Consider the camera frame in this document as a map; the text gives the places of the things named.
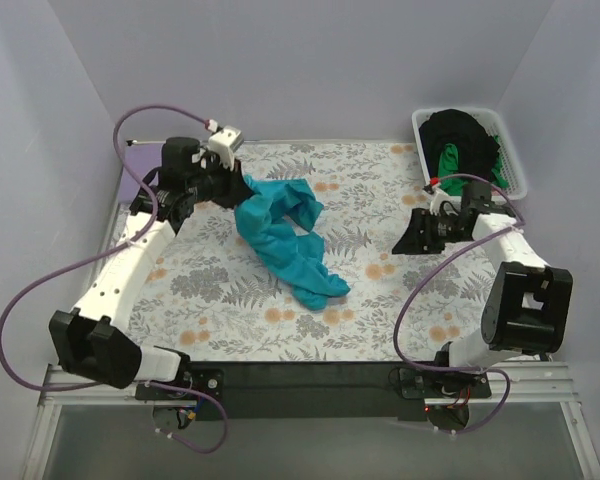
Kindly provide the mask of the teal t shirt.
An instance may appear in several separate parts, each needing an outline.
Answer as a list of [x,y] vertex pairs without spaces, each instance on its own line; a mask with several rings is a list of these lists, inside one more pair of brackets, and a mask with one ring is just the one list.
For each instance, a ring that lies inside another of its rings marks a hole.
[[270,273],[311,311],[348,295],[348,283],[324,265],[325,241],[314,231],[324,205],[308,181],[256,180],[249,175],[244,180],[253,195],[234,209],[237,232]]

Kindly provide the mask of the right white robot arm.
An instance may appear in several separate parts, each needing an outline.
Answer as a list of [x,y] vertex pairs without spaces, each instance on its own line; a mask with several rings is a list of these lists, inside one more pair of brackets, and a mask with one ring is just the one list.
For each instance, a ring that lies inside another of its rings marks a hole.
[[434,178],[425,186],[426,208],[412,211],[408,227],[393,247],[395,255],[440,254],[450,243],[461,249],[434,268],[407,298],[410,305],[421,290],[460,256],[481,247],[496,271],[480,326],[466,337],[448,343],[441,359],[406,364],[432,373],[434,389],[455,397],[469,384],[470,372],[485,372],[495,364],[519,355],[556,352],[562,345],[568,317],[572,274],[551,266],[529,245],[525,220],[509,198],[496,202],[504,191],[475,175],[467,175],[460,206]]

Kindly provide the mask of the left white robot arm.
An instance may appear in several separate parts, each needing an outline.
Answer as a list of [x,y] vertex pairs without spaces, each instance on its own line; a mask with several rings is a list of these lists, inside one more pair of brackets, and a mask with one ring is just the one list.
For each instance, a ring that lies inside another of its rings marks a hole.
[[126,331],[148,275],[195,206],[213,202],[232,209],[252,196],[235,157],[242,143],[242,133],[233,127],[212,134],[206,144],[189,137],[165,141],[160,165],[143,177],[146,186],[130,205],[118,252],[71,311],[56,311],[50,319],[65,372],[116,388],[158,381],[173,400],[191,392],[193,377],[183,369],[186,355],[140,346]]

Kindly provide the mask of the green t shirt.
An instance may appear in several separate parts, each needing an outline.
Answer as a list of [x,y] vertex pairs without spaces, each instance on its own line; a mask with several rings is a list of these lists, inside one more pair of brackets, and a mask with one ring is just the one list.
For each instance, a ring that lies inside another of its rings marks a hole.
[[470,174],[481,177],[501,189],[507,189],[509,182],[502,174],[500,147],[500,138],[497,135],[488,136],[486,145],[477,153],[473,152],[472,147],[446,143],[439,155],[437,175],[454,175],[454,178],[443,181],[441,188],[451,196],[459,196],[468,179],[457,177],[457,174]]

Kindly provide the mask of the folded purple t shirt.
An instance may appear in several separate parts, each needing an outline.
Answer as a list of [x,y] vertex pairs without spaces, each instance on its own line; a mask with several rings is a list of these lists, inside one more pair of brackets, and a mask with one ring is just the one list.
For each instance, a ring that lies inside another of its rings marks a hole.
[[[131,169],[140,178],[144,178],[150,170],[161,165],[162,146],[163,142],[131,143],[125,147],[125,159]],[[139,184],[126,169],[123,169],[117,194],[118,202],[130,204],[139,189]]]

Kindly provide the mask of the black t shirt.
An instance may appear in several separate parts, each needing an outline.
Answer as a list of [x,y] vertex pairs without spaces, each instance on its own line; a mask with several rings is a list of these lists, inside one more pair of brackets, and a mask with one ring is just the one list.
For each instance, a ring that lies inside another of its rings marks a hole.
[[431,177],[439,177],[439,155],[446,143],[472,147],[473,152],[477,153],[486,145],[487,137],[491,136],[471,115],[456,109],[434,113],[421,125],[419,133]]

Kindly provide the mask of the floral table cloth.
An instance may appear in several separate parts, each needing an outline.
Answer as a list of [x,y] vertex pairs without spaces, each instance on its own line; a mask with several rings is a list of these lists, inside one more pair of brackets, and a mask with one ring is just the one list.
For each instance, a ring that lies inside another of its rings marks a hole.
[[239,153],[257,180],[302,178],[324,205],[324,262],[350,286],[320,311],[302,306],[238,235],[231,211],[197,207],[158,257],[127,336],[204,360],[429,360],[480,324],[495,276],[475,249],[414,288],[439,255],[392,247],[427,198],[416,149],[402,143],[254,143]]

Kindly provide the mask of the aluminium frame rail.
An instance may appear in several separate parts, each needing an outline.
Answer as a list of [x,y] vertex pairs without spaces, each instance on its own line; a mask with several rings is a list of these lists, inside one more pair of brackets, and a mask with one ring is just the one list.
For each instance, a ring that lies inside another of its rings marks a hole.
[[231,419],[134,387],[68,391],[53,367],[26,479],[599,479],[580,398],[561,362],[514,361],[469,399],[466,433],[396,418]]

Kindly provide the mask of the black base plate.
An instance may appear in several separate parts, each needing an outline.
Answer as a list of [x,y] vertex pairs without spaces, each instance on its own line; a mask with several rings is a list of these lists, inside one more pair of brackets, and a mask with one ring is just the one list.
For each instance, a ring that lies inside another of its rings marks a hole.
[[218,400],[231,419],[385,417],[425,421],[427,399],[487,399],[484,374],[402,362],[189,362],[173,386]]

